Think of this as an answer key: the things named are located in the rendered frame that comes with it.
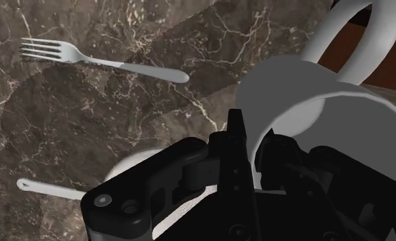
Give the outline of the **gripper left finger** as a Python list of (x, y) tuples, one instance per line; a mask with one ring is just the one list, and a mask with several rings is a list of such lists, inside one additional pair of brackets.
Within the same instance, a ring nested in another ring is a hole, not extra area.
[(261, 241), (239, 109), (208, 141), (184, 138), (88, 191), (88, 241)]

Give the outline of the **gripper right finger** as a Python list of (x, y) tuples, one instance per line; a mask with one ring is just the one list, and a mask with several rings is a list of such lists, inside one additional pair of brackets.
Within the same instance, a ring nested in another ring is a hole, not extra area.
[(264, 241), (396, 240), (396, 181), (340, 151), (270, 131), (256, 170)]

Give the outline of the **white mug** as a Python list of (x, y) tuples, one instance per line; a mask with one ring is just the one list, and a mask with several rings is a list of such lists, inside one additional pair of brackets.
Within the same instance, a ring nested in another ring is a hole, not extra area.
[[(369, 23), (342, 69), (321, 66), (337, 33), (367, 6)], [(274, 131), (294, 138), (304, 151), (332, 147), (396, 181), (396, 106), (362, 86), (395, 41), (396, 0), (340, 0), (301, 55), (255, 65), (236, 93), (251, 165), (257, 166), (258, 147)]]

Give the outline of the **silver fork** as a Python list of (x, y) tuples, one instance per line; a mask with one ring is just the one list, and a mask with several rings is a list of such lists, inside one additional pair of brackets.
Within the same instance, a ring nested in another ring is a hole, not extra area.
[(84, 55), (75, 45), (65, 41), (39, 38), (21, 38), (21, 40), (23, 41), (21, 43), (21, 55), (27, 57), (62, 62), (66, 64), (74, 64), (77, 62), (99, 64), (146, 75), (148, 77), (155, 77), (157, 79), (177, 84), (184, 84), (190, 79), (188, 74), (177, 69), (115, 62), (89, 57)]

